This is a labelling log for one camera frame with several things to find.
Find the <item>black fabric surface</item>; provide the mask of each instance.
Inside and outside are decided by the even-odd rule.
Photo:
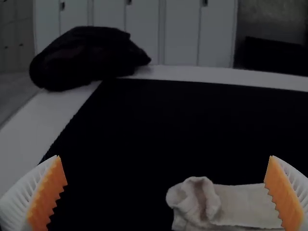
[[[270,155],[308,173],[308,95],[221,84],[103,82],[46,154],[68,186],[50,231],[171,230],[168,188],[190,176],[263,182]]]

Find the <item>cabinet door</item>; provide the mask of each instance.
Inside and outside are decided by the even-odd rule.
[[[197,65],[200,0],[167,0],[165,64]]]
[[[76,27],[88,25],[88,1],[63,0],[60,12],[61,34]]]
[[[40,53],[60,35],[59,2],[36,0],[34,4],[36,53]]]
[[[232,67],[236,0],[207,0],[202,6],[200,66]]]
[[[17,63],[17,45],[15,23],[7,24],[3,27],[3,53],[4,53],[4,71],[11,72],[18,69]]]
[[[94,0],[94,25],[125,30],[126,2],[127,0]]]
[[[15,19],[14,1],[8,0],[0,3],[2,5],[2,23],[6,24]]]
[[[32,16],[32,0],[16,0],[17,18],[25,19]]]
[[[32,19],[18,22],[18,57],[19,69],[28,70],[34,57],[34,41],[32,33]]]
[[[158,0],[132,0],[126,8],[126,31],[152,58],[152,64],[158,64],[158,16]]]

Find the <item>white towel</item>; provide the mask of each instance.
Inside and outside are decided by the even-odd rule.
[[[190,177],[167,192],[175,231],[283,231],[264,184],[214,185]]]

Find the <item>black garment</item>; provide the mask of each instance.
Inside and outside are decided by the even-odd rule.
[[[30,77],[40,88],[63,91],[94,80],[130,76],[151,58],[129,38],[129,33],[116,28],[75,27],[33,59]]]
[[[51,146],[68,185],[49,231],[170,231],[167,190],[191,176],[262,183],[270,155],[308,175],[307,92],[104,81]]]

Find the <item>white table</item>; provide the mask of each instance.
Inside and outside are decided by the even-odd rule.
[[[145,67],[138,79],[222,83],[308,92],[308,78],[234,69]],[[0,131],[0,196],[36,166],[99,82],[62,93],[43,91]]]

